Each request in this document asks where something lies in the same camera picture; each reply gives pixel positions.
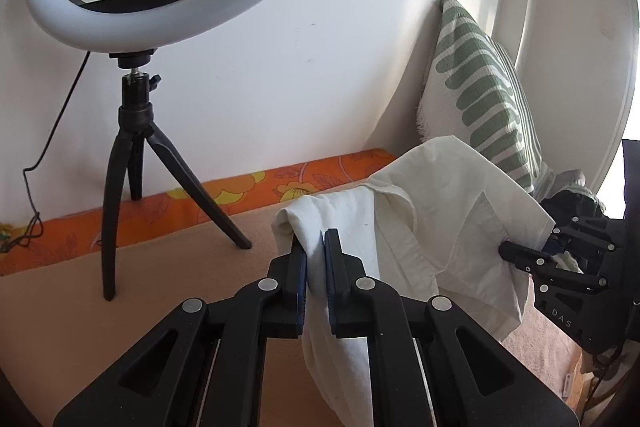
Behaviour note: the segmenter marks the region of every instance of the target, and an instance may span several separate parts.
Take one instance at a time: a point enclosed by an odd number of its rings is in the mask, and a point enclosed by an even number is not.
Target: white towel
[[[455,137],[414,148],[361,186],[303,196],[276,215],[281,253],[296,234],[308,256],[302,342],[322,397],[346,427],[373,425],[365,339],[336,339],[326,304],[324,245],[338,229],[345,253],[400,295],[451,297],[497,340],[522,321],[529,276],[503,261],[511,240],[540,249],[553,220],[513,180]]]

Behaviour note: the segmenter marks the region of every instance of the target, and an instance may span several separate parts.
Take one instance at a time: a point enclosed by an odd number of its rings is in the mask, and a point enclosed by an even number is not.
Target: beige bedsheet
[[[102,299],[97,253],[0,278],[0,367],[34,415],[57,412],[175,305],[214,301],[263,277],[276,255],[270,223],[281,204],[234,216],[254,242],[238,250],[212,223],[118,251],[117,295]],[[575,345],[527,303],[504,345],[560,393]],[[306,371],[299,341],[268,344],[265,427],[339,426]]]

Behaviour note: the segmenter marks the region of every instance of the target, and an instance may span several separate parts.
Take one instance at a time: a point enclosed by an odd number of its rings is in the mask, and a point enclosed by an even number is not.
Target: pillow
[[[422,141],[456,136],[533,191],[542,154],[520,81],[505,49],[456,0],[442,0],[418,130]]]

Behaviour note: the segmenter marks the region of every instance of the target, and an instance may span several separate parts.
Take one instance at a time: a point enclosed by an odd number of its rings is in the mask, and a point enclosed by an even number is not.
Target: orange blanket
[[[382,149],[334,156],[268,171],[203,183],[229,215],[367,178],[395,159]],[[100,250],[100,208],[45,222],[45,233],[28,248],[0,254],[0,275],[60,263]],[[118,226],[119,247],[147,241],[208,221],[181,188],[123,201]],[[13,236],[24,230],[14,230]]]

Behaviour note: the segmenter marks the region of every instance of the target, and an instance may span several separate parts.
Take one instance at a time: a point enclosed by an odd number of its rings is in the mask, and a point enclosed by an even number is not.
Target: bed
[[[124,203],[111,303],[100,291],[100,210],[47,221],[43,237],[0,259],[0,367],[42,425],[51,425],[176,303],[227,298],[261,277],[277,254],[270,223],[287,201],[349,187],[393,160],[375,149],[205,183],[236,214],[254,242],[250,251],[236,250],[179,189]],[[580,353],[535,310],[532,293],[504,346],[559,396]],[[262,425],[298,425],[302,415],[309,426],[340,425],[306,371],[300,343],[270,341]]]

